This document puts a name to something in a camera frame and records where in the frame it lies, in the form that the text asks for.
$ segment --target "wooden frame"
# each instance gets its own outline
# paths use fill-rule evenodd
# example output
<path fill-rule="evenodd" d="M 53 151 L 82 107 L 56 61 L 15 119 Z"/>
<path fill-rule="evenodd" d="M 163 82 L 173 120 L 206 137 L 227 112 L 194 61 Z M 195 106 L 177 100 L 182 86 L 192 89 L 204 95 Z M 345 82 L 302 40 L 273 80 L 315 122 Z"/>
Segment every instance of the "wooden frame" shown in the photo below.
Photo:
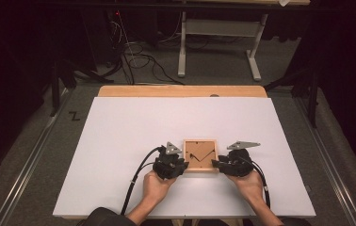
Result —
<path fill-rule="evenodd" d="M 189 162 L 186 172 L 218 172 L 211 160 L 218 160 L 217 143 L 214 139 L 184 140 L 184 159 Z"/>

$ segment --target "table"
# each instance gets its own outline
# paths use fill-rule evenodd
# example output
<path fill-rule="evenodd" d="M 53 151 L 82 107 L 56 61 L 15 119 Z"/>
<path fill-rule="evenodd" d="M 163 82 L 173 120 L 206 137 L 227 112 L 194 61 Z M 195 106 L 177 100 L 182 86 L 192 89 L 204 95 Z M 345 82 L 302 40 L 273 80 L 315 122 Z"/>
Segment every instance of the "table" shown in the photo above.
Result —
<path fill-rule="evenodd" d="M 54 216 L 85 218 L 99 206 L 120 212 L 144 156 L 167 141 L 182 148 L 182 140 L 193 137 L 215 138 L 219 154 L 240 139 L 260 142 L 249 152 L 267 177 L 271 209 L 278 216 L 316 215 L 262 87 L 110 86 L 102 87 L 92 104 Z M 141 187 L 139 178 L 127 212 L 139 202 Z M 251 208 L 224 175 L 184 173 L 149 218 L 250 216 Z"/>
<path fill-rule="evenodd" d="M 239 4 L 261 4 L 279 5 L 277 0 L 183 0 L 186 2 L 218 2 L 218 3 L 239 3 Z M 289 1 L 288 5 L 307 6 L 310 0 Z M 239 21 L 219 21 L 219 20 L 198 20 L 187 19 L 186 12 L 182 12 L 181 22 L 181 48 L 178 60 L 178 76 L 185 77 L 186 73 L 186 34 L 194 35 L 219 35 L 231 37 L 253 37 L 252 48 L 246 51 L 246 56 L 251 66 L 251 74 L 255 81 L 261 80 L 255 53 L 263 35 L 264 27 L 267 22 L 267 14 L 263 14 L 258 22 L 239 22 Z"/>

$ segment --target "person's left hand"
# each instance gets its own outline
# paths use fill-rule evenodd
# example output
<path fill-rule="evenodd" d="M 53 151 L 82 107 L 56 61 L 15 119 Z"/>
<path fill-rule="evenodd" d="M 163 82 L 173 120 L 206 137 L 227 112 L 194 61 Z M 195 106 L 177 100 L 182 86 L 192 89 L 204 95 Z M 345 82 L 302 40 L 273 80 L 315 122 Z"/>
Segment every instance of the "person's left hand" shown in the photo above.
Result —
<path fill-rule="evenodd" d="M 148 172 L 143 179 L 143 200 L 159 204 L 167 195 L 170 186 L 176 181 L 176 178 L 163 180 L 157 176 L 155 171 Z"/>

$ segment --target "forearm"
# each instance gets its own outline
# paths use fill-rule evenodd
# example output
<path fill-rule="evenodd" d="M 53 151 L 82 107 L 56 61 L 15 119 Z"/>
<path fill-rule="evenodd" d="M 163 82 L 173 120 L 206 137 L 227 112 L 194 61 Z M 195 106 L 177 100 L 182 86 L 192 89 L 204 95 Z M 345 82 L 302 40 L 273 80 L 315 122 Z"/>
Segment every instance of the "forearm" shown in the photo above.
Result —
<path fill-rule="evenodd" d="M 248 200 L 249 205 L 253 209 L 254 213 L 261 219 L 263 225 L 266 226 L 278 226 L 283 223 L 275 216 L 275 214 L 268 208 L 264 200 Z"/>
<path fill-rule="evenodd" d="M 143 199 L 140 203 L 127 215 L 136 225 L 140 225 L 146 217 L 154 210 L 157 203 Z"/>

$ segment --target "person's right hand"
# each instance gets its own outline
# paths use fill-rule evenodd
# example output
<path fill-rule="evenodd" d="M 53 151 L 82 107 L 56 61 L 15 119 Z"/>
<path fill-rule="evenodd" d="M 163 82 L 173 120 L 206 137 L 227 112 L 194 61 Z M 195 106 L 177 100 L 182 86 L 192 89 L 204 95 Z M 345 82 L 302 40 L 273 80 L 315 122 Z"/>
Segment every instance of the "person's right hand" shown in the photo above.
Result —
<path fill-rule="evenodd" d="M 226 176 L 234 182 L 247 202 L 263 199 L 263 183 L 257 171 L 253 170 L 244 177 Z"/>

